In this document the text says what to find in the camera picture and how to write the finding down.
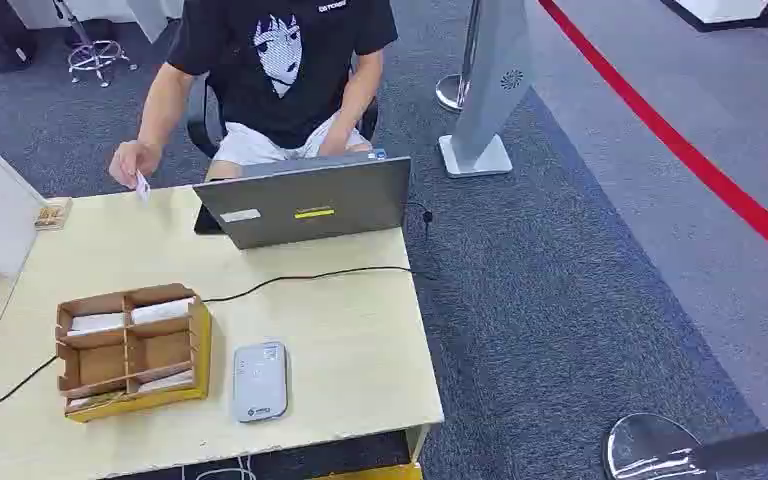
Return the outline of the person's left hand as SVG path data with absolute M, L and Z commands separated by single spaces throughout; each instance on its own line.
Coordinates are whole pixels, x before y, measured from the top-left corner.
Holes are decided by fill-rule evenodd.
M 352 128 L 332 126 L 323 138 L 319 149 L 319 156 L 332 156 L 343 154 L 347 150 L 347 142 L 350 139 Z

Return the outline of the person's right hand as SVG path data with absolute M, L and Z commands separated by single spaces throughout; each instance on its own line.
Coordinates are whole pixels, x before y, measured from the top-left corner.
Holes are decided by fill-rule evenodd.
M 162 152 L 160 146 L 139 140 L 123 142 L 113 154 L 108 172 L 117 183 L 135 190 L 138 175 L 152 175 L 159 166 Z

